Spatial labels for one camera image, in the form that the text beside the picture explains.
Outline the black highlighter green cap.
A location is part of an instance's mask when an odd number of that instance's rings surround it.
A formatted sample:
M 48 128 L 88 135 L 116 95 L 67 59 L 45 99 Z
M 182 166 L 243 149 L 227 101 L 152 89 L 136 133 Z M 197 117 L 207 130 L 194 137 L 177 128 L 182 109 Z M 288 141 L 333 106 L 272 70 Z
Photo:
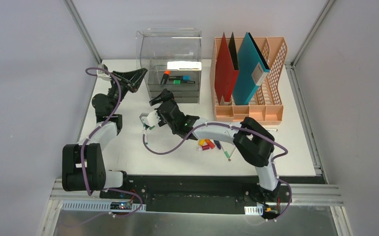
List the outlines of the black highlighter green cap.
M 195 81 L 190 81 L 190 80 L 173 80 L 174 85 L 182 85 L 182 84 L 195 84 Z

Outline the black highlighter orange cap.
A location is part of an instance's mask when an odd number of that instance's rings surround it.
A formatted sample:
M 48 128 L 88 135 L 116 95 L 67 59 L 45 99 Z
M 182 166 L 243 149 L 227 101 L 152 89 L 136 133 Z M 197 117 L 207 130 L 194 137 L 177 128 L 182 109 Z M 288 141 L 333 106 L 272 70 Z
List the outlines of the black highlighter orange cap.
M 164 72 L 164 74 L 163 74 L 163 76 L 162 76 L 162 79 L 161 79 L 161 82 L 160 82 L 160 84 L 161 85 L 165 85 L 166 83 L 167 83 L 167 81 L 168 81 L 168 79 L 169 79 L 169 76 L 170 76 L 170 71 L 169 70 L 166 70 L 165 72 Z

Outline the black highlighter blue cap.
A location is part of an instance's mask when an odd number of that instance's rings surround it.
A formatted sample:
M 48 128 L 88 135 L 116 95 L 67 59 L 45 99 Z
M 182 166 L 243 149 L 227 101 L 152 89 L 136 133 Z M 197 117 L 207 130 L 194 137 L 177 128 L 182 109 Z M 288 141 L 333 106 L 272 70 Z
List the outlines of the black highlighter blue cap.
M 169 80 L 170 81 L 174 81 L 174 80 L 190 81 L 191 77 L 189 75 L 169 76 Z

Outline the clear grey drawer organizer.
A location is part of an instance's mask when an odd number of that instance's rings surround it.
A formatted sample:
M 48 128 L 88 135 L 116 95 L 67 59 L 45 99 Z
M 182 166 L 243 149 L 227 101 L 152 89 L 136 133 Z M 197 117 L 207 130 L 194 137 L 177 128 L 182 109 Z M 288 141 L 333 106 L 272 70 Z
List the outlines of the clear grey drawer organizer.
M 145 29 L 136 33 L 137 67 L 148 70 L 145 84 L 151 99 L 163 89 L 178 103 L 198 103 L 202 75 L 202 32 L 195 28 Z M 195 84 L 161 85 L 166 70 L 170 76 L 189 75 Z

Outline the red white short marker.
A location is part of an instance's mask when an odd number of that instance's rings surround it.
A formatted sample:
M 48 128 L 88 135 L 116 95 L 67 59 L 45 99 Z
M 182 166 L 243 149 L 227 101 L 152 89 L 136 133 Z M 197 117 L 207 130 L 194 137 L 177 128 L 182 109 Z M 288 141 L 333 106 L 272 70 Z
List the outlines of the red white short marker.
M 210 149 L 210 146 L 208 145 L 197 147 L 197 151 L 204 151 L 204 150 L 209 150 L 209 149 Z

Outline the red folder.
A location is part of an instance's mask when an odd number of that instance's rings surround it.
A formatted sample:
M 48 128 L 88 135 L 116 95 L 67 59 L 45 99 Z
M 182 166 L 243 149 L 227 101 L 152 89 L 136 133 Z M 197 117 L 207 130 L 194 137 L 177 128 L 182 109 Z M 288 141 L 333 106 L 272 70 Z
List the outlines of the red folder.
M 214 89 L 220 105 L 228 105 L 239 75 L 237 50 L 233 33 L 227 42 L 225 33 L 222 35 L 216 59 Z

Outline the teal blue folder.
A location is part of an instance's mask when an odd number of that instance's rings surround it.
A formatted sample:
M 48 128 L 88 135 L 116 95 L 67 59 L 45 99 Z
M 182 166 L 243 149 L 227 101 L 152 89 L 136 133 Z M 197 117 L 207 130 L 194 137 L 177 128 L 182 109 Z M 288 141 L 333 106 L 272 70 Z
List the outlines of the teal blue folder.
M 236 105 L 247 105 L 270 72 L 263 56 L 250 32 L 246 32 L 237 52 L 239 74 L 233 88 Z

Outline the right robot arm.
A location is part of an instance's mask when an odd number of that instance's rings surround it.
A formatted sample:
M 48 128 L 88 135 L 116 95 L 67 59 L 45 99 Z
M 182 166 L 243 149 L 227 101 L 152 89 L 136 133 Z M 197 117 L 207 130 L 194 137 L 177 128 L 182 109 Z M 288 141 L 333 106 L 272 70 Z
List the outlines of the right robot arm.
M 279 147 L 284 154 L 288 151 L 276 143 L 275 138 L 253 118 L 245 117 L 241 122 L 220 122 L 186 115 L 179 109 L 173 93 L 167 89 L 149 103 L 151 106 L 158 104 L 159 107 L 140 115 L 146 129 L 167 125 L 183 141 L 209 139 L 233 144 L 242 158 L 255 167 L 262 199 L 271 202 L 279 196 L 281 183 L 272 164 L 274 150 Z

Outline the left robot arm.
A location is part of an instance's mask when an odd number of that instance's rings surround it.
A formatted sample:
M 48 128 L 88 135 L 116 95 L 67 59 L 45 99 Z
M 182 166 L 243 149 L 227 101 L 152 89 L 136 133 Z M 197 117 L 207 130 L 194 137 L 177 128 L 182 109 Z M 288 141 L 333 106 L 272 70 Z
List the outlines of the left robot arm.
M 85 138 L 62 149 L 62 187 L 64 191 L 94 191 L 112 189 L 119 199 L 130 195 L 131 186 L 124 181 L 126 172 L 108 170 L 103 150 L 122 129 L 122 115 L 116 110 L 128 92 L 136 93 L 147 73 L 146 68 L 128 72 L 108 71 L 106 66 L 95 68 L 95 76 L 105 75 L 111 84 L 107 94 L 98 93 L 91 99 L 96 126 Z

